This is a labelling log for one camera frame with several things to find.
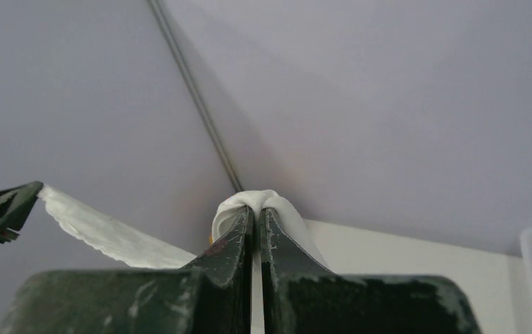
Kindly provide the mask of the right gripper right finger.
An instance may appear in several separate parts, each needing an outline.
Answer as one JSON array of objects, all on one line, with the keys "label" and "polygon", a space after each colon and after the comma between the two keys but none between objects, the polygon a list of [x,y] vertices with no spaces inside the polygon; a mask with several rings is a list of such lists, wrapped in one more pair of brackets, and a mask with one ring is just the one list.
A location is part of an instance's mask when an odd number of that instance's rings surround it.
[{"label": "right gripper right finger", "polygon": [[340,275],[260,213],[266,333],[480,333],[464,292],[443,276]]}]

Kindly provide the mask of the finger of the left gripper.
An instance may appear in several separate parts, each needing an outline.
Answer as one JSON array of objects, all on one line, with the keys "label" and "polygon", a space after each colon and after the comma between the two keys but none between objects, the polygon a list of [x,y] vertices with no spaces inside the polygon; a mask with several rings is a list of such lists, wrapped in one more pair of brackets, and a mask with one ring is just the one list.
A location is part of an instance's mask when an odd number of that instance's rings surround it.
[{"label": "finger of the left gripper", "polygon": [[0,190],[0,244],[16,240],[26,223],[44,184],[29,182]]}]

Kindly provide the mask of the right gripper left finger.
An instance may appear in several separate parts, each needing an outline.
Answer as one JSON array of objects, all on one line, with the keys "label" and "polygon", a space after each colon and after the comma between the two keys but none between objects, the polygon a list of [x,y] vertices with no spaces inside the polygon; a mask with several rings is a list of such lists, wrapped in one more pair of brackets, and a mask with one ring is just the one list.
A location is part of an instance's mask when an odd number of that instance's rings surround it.
[{"label": "right gripper left finger", "polygon": [[254,215],[180,269],[46,271],[18,290],[0,333],[249,333]]}]

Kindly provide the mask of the white t shirt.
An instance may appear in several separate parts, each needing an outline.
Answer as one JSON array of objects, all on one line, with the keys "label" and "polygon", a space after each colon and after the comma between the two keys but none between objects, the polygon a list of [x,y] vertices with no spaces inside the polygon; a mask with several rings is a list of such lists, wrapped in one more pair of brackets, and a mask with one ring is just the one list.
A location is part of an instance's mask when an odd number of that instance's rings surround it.
[{"label": "white t shirt", "polygon": [[[45,185],[38,197],[64,232],[130,267],[179,269],[195,258],[191,253],[107,216],[51,186]],[[283,233],[314,260],[327,265],[299,212],[273,190],[242,191],[223,201],[212,221],[213,240],[218,240],[232,228],[233,217],[243,207],[250,208],[255,215],[264,209],[273,209],[281,219],[279,225]]]}]

